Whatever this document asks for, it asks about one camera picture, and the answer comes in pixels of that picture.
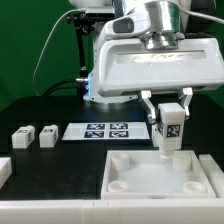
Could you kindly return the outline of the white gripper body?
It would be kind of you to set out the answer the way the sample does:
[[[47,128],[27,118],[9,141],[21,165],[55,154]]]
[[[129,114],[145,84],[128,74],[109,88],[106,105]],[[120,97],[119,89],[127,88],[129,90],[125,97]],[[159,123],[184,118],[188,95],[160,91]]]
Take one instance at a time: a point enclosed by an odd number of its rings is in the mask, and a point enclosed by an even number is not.
[[[111,40],[98,56],[97,92],[103,97],[222,85],[224,60],[214,38],[185,39],[174,50],[153,51],[147,51],[138,39]]]

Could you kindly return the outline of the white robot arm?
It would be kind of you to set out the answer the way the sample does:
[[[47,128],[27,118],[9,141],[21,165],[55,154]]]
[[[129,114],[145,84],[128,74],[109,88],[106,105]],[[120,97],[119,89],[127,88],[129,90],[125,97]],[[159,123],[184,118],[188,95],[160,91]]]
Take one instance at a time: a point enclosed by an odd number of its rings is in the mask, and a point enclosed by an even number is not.
[[[141,102],[154,124],[162,114],[154,94],[178,93],[189,115],[195,90],[224,84],[224,59],[216,39],[188,32],[191,10],[199,0],[69,0],[93,30],[94,66],[87,76],[84,102],[114,108]]]

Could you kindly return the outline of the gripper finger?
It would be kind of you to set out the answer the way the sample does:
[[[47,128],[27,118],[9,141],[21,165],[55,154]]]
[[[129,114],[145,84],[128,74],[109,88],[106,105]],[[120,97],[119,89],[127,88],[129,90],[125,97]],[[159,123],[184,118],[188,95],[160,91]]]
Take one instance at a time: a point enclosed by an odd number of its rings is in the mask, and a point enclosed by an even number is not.
[[[144,90],[140,92],[140,104],[147,113],[148,122],[152,125],[156,123],[156,109],[150,101],[151,92]]]
[[[181,88],[178,90],[178,99],[180,100],[180,105],[185,111],[185,119],[190,117],[189,105],[193,97],[193,90],[191,87]]]

